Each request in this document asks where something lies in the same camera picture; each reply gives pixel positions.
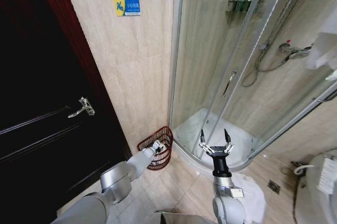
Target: door frame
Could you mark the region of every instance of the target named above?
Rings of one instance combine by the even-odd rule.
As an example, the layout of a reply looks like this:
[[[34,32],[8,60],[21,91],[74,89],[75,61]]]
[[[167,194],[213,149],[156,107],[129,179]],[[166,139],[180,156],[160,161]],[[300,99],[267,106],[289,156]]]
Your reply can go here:
[[[109,124],[114,125],[115,130],[113,132],[111,131],[111,139],[118,139],[114,143],[116,148],[121,149],[125,160],[129,159],[132,157],[131,150],[127,144],[121,124],[109,98],[108,92],[105,88],[71,0],[47,0],[47,2],[54,12],[60,24],[61,30],[67,37],[69,44],[85,74],[86,80],[92,89],[97,103],[95,104],[95,110],[100,109],[104,116],[104,120],[106,120]]]

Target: shower door handle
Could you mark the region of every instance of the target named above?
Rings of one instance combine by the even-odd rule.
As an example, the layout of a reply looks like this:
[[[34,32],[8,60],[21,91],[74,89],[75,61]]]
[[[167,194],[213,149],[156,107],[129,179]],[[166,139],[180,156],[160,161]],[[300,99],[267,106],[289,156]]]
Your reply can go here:
[[[327,101],[332,101],[337,96],[337,90],[334,91],[328,98],[325,99],[318,99],[317,102],[323,103]]]
[[[226,87],[225,87],[225,90],[223,91],[223,94],[222,94],[221,98],[224,98],[224,97],[226,96],[227,89],[228,89],[228,87],[230,86],[230,83],[231,83],[231,81],[233,80],[235,74],[236,74],[236,71],[235,71],[235,70],[232,71],[232,74],[231,74],[231,76],[230,76],[230,79],[229,79],[228,82],[227,82],[227,85],[226,85]]]

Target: toilet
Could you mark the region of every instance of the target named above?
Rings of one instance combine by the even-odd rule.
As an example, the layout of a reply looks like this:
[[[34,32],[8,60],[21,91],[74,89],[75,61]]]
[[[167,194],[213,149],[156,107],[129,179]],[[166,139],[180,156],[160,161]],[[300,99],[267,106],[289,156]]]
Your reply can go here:
[[[337,224],[337,182],[331,195],[318,190],[325,158],[337,159],[337,149],[315,156],[309,163],[314,167],[301,178],[295,205],[298,224]]]

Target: white fabric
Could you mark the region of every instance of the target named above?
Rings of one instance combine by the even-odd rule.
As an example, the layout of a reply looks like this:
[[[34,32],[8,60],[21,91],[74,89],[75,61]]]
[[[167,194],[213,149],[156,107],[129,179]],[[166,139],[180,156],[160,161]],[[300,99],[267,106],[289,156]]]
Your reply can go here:
[[[245,223],[263,223],[266,201],[260,186],[252,179],[241,173],[232,173],[232,180],[237,187],[243,189],[244,198],[240,198],[246,211]]]
[[[337,8],[320,28],[306,65],[309,69],[317,69],[322,65],[337,69]]]

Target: silver lever handle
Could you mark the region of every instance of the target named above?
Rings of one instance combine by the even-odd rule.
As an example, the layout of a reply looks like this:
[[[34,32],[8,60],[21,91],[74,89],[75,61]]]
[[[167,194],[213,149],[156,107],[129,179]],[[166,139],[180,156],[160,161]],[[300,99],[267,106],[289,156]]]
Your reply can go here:
[[[89,115],[95,114],[95,110],[90,105],[89,100],[87,98],[81,97],[78,101],[82,104],[82,108],[80,110],[76,111],[75,113],[68,115],[68,118],[75,117],[75,116],[79,115],[80,113],[82,113],[83,111],[87,111],[87,113]]]
[[[334,91],[330,97],[326,98],[326,99],[318,99],[317,102],[323,103],[323,102],[327,102],[327,101],[332,101],[335,97],[337,96],[337,91]]]
[[[226,85],[226,87],[225,87],[225,90],[223,91],[223,94],[222,94],[221,98],[224,98],[224,97],[226,96],[227,89],[228,89],[228,87],[230,86],[230,83],[231,83],[231,81],[233,80],[235,74],[236,74],[236,71],[235,71],[235,70],[232,71],[232,74],[231,74],[231,76],[230,76],[230,79],[229,79],[228,82],[227,82],[227,85]]]

